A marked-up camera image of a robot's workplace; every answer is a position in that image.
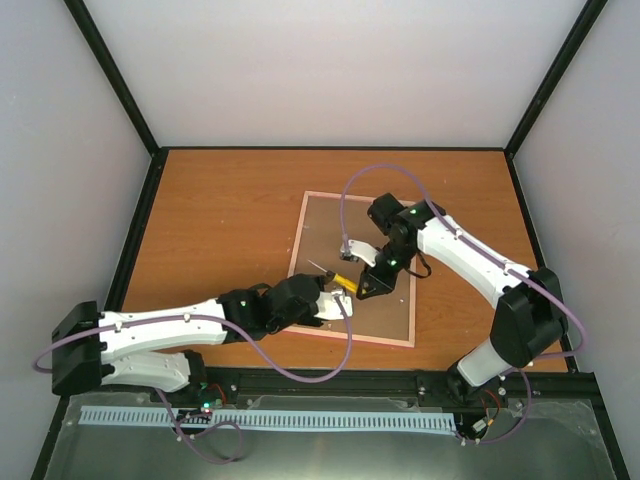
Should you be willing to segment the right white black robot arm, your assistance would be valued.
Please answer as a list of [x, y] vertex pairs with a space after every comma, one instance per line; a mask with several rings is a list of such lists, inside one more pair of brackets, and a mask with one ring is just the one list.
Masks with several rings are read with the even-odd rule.
[[567, 333], [560, 282], [550, 269], [532, 270], [498, 254], [429, 200], [405, 206], [386, 193], [372, 202], [367, 215], [387, 242], [374, 247], [343, 241], [342, 257], [364, 263], [358, 299], [392, 293], [399, 273], [408, 271], [413, 260], [432, 257], [469, 283], [494, 310], [488, 338], [447, 371], [447, 388], [455, 402], [470, 402], [494, 378], [528, 366]]

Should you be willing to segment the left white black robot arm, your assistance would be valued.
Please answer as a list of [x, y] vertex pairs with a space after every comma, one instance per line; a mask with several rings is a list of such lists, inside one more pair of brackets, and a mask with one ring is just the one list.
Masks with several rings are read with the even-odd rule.
[[193, 346], [257, 343], [292, 326], [319, 328], [352, 314], [345, 289], [330, 289], [324, 277], [310, 274], [165, 310], [100, 311], [87, 301], [53, 330], [47, 372], [60, 397], [125, 385], [175, 392], [193, 403], [208, 390], [204, 361]]

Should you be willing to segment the yellow handled screwdriver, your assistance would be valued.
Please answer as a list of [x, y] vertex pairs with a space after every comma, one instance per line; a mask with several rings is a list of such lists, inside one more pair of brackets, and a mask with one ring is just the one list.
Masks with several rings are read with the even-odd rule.
[[318, 265], [316, 262], [312, 260], [307, 260], [307, 262], [310, 265], [314, 266], [315, 268], [319, 269], [324, 274], [327, 282], [335, 283], [336, 285], [339, 285], [340, 287], [342, 287], [343, 289], [345, 289], [350, 293], [357, 292], [358, 284], [355, 283], [354, 281], [349, 280], [346, 277], [341, 276], [332, 270], [325, 269], [324, 267]]

